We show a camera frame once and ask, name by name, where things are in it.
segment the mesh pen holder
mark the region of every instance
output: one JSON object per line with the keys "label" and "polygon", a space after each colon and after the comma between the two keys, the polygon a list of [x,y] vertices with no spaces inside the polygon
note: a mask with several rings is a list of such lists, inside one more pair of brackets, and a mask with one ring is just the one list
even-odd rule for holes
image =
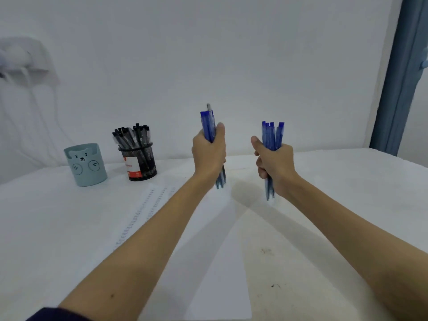
{"label": "mesh pen holder", "polygon": [[141,148],[133,148],[132,150],[119,148],[125,161],[129,180],[142,181],[157,175],[158,171],[154,163],[152,145],[153,143],[150,142]]}

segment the sleeve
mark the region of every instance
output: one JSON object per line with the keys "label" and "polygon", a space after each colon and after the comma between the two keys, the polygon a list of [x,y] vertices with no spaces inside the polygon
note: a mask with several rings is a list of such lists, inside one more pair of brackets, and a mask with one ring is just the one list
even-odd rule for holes
{"label": "sleeve", "polygon": [[91,321],[84,316],[60,309],[60,308],[42,308],[27,321]]}

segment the pen holder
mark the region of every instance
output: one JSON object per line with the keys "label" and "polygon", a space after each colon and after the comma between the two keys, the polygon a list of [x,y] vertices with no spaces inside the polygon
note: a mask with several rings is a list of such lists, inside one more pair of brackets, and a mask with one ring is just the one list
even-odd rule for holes
{"label": "pen holder", "polygon": [[122,150],[119,148],[125,161],[129,180],[147,180],[153,178],[158,173],[154,163],[152,145],[153,143],[150,142],[141,148],[133,148],[132,150]]}
{"label": "pen holder", "polygon": [[64,149],[74,180],[80,187],[92,186],[107,179],[100,148],[96,143]]}

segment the white wall-mounted object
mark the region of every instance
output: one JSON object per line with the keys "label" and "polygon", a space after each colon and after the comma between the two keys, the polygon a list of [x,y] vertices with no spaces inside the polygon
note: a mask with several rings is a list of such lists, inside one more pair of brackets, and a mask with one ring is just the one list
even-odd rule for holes
{"label": "white wall-mounted object", "polygon": [[20,73],[21,67],[29,72],[48,72],[48,61],[41,42],[31,37],[0,38],[0,53],[6,58],[6,73]]}

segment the bundle of blue pens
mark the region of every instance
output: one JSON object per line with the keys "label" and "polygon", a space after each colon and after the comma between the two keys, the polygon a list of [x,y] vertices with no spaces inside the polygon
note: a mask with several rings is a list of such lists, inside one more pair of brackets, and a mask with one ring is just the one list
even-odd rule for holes
{"label": "bundle of blue pens", "polygon": [[[281,147],[282,135],[284,134],[284,123],[281,121],[278,127],[275,129],[274,122],[266,123],[261,122],[261,139],[265,148],[271,151],[276,151]],[[270,196],[275,197],[274,184],[272,178],[268,175],[265,179],[265,191],[266,200],[269,200]]]}
{"label": "bundle of blue pens", "polygon": [[[207,111],[201,111],[201,122],[202,122],[202,128],[204,130],[204,136],[207,141],[210,141],[211,143],[214,142],[215,138],[215,120],[214,120],[214,114],[211,110],[210,104],[207,104]],[[226,184],[226,172],[224,171],[224,166],[222,169],[222,172],[220,172],[220,175],[218,176],[215,186],[217,189],[220,187],[224,187]]]}

